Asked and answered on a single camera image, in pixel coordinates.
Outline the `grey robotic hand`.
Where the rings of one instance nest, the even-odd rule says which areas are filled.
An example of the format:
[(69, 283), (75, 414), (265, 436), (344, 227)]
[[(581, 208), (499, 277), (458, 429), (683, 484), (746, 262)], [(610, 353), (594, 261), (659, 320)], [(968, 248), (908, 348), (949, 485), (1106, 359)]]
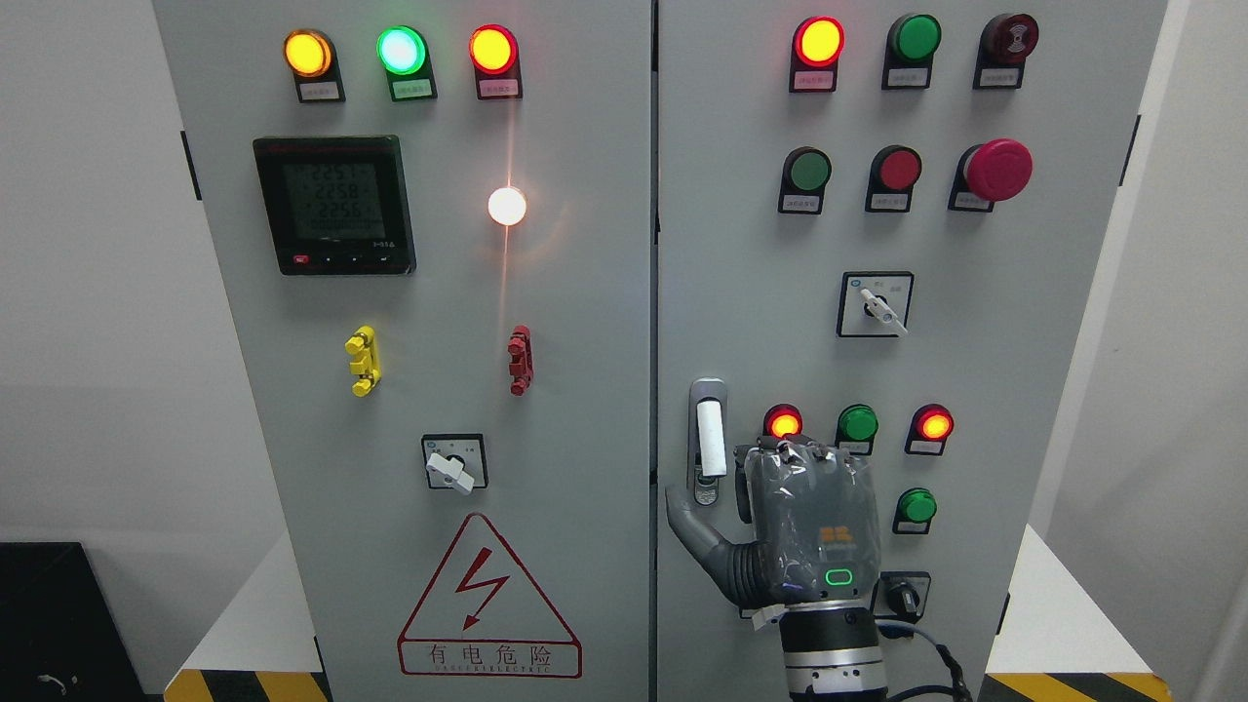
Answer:
[(869, 462), (804, 435), (761, 437), (744, 453), (755, 540), (734, 543), (666, 488), (673, 533), (725, 598), (771, 605), (864, 605), (879, 582), (879, 506)]

